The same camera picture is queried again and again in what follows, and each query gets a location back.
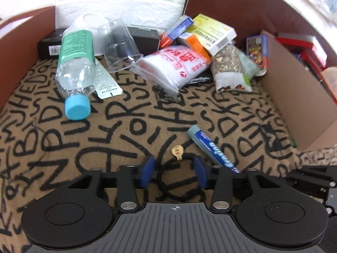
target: clear plastic bottle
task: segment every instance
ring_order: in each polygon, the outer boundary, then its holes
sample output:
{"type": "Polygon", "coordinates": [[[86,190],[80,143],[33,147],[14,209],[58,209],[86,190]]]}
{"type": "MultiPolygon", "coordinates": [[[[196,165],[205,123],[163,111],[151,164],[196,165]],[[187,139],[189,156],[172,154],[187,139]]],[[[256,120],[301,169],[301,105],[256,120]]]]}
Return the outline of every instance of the clear plastic bottle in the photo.
{"type": "Polygon", "coordinates": [[[55,83],[65,97],[65,115],[83,120],[90,114],[89,95],[95,90],[95,57],[92,33],[78,30],[65,34],[55,75],[55,83]]]}

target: blue bottle cap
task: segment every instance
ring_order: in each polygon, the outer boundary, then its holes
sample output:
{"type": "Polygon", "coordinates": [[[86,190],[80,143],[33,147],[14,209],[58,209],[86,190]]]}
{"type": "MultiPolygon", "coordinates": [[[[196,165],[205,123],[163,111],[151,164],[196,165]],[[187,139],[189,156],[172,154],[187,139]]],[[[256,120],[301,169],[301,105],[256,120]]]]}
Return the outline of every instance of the blue bottle cap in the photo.
{"type": "Polygon", "coordinates": [[[90,114],[90,100],[82,94],[71,95],[65,100],[64,109],[68,119],[83,120],[90,114]]]}

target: metal bolt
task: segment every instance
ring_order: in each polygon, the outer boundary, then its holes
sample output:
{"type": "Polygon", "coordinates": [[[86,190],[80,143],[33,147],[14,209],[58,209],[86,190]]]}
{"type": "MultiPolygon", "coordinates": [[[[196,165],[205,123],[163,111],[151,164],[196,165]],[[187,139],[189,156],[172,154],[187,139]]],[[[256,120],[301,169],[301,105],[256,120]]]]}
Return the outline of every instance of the metal bolt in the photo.
{"type": "Polygon", "coordinates": [[[124,210],[132,210],[137,207],[137,204],[135,202],[123,202],[121,203],[121,208],[124,210]]]}
{"type": "Polygon", "coordinates": [[[228,207],[230,207],[230,204],[225,201],[217,201],[213,204],[213,207],[216,209],[227,209],[228,207]]]}

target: blue glue stick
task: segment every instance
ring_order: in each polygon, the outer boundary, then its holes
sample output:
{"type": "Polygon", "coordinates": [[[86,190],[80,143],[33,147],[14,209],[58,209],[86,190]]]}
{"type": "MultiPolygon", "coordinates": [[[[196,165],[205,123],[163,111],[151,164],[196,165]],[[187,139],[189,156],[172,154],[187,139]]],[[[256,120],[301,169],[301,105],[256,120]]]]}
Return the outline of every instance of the blue glue stick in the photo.
{"type": "Polygon", "coordinates": [[[214,142],[195,124],[188,131],[187,135],[195,144],[212,160],[215,165],[229,167],[233,172],[240,173],[234,167],[227,156],[216,146],[214,142]]]}

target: yellow charm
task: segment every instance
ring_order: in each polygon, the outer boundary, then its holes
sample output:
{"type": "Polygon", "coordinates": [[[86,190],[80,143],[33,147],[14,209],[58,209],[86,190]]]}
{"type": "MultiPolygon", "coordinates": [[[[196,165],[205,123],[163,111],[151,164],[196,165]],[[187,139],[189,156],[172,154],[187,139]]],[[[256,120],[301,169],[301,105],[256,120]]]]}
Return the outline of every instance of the yellow charm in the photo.
{"type": "Polygon", "coordinates": [[[176,156],[177,160],[182,160],[182,154],[184,153],[184,148],[181,145],[176,145],[172,148],[172,154],[176,156]]]}

